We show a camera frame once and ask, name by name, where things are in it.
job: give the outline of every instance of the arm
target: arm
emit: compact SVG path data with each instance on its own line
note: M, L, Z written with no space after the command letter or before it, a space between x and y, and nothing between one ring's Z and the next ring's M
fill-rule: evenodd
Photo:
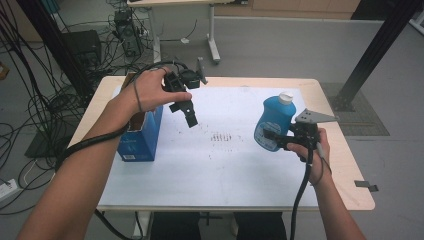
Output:
M315 188L327 239L365 239L355 220L346 209L331 177L331 171L328 165L330 146L326 131L325 129L319 129L319 133L324 160L321 160L317 152L314 153L309 182ZM301 145L288 144L287 147L300 156L308 156L308 150Z
M133 86L108 102L84 139L122 128L138 112L168 102L191 99L187 92L162 90L165 71L146 71ZM64 161L37 206L25 222L18 239L83 239L91 216L103 193L119 138L105 141L72 154Z

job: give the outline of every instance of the blue box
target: blue box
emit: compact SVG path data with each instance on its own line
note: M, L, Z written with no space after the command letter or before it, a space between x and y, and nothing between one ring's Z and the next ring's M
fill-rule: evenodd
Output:
M154 161L162 113L163 106L160 106L131 118L130 130L121 136L118 145L118 153L124 162Z

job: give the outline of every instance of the gray floor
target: gray floor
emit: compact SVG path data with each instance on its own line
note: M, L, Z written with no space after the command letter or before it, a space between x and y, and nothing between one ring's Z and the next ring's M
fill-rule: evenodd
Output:
M76 5L63 3L65 20L72 19L72 11L76 10L70 6ZM320 82L345 82L381 26L381 22L367 21L223 17L218 17L215 23L216 42L222 58L220 64L210 61L207 43L201 40L185 45L165 42L162 44L163 58L177 57L194 66L196 57L203 56L207 60L207 76L314 78ZM170 35L180 37L187 32L167 29ZM202 36L203 33L197 31L195 34ZM6 54L0 57L12 66ZM361 89L390 133L388 137L347 137L364 178L380 189L372 194L375 210L352 213L369 239L424 238L424 190L419 187L424 169L424 128L421 125L424 110L420 107L424 102L423 63L424 36L408 25ZM48 85L41 78L40 82L42 89L48 92ZM7 80L0 82L0 96L0 122L17 127L28 118L25 112L28 94L14 69ZM21 132L6 167L2 169L1 178L17 178L29 161L23 152L34 134L35 129L30 127ZM36 174L31 172L27 177L30 179ZM41 193L42 189L25 193L0 213L30 206ZM0 216L0 238L14 239L27 215L28 211ZM131 235L133 213L108 212L106 216L120 231ZM283 218L289 228L290 214L284 214ZM209 226L202 221L203 239L235 239L229 230L229 219L229 215L224 215L222 220L211 220ZM325 239L319 213L299 213L296 236L297 239ZM86 239L116 237L93 217Z

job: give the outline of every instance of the black pole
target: black pole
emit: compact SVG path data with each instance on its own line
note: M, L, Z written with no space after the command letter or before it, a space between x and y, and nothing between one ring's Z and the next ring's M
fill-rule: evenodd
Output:
M397 1L338 95L330 99L333 110L352 110L351 102L355 95L408 24L420 4L421 0Z
M80 64L75 60L64 42L61 31L50 17L41 0L17 0L17 2L49 48L60 68L68 77L75 91L80 96L82 104L88 106L93 97L94 89L82 71Z

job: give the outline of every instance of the blue bottle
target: blue bottle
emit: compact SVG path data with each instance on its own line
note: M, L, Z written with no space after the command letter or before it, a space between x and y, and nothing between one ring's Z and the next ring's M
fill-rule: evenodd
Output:
M293 104L293 94L282 92L279 96L273 96L264 101L264 113L255 128L254 138L256 142L268 151L279 150L277 143L267 139L263 135L263 129L271 130L278 135L287 135L291 120L296 113Z

